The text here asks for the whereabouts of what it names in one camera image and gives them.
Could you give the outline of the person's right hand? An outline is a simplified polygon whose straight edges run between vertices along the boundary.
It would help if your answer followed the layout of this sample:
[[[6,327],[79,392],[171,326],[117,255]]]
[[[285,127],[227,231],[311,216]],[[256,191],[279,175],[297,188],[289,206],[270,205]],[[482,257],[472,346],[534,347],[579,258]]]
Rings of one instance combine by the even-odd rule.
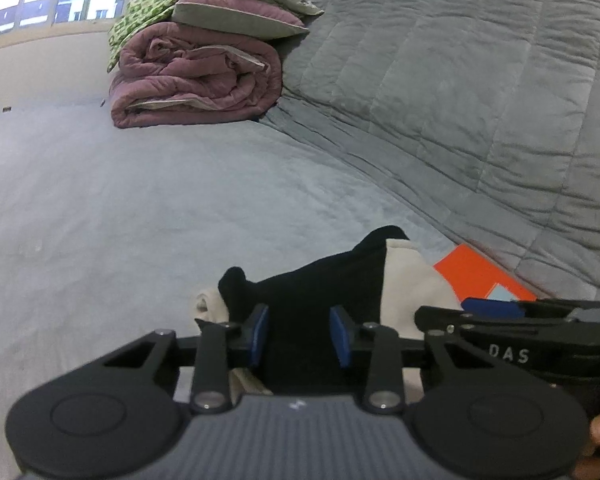
[[[571,477],[578,480],[600,480],[600,457],[595,452],[600,448],[600,415],[590,423],[590,440],[574,467]]]

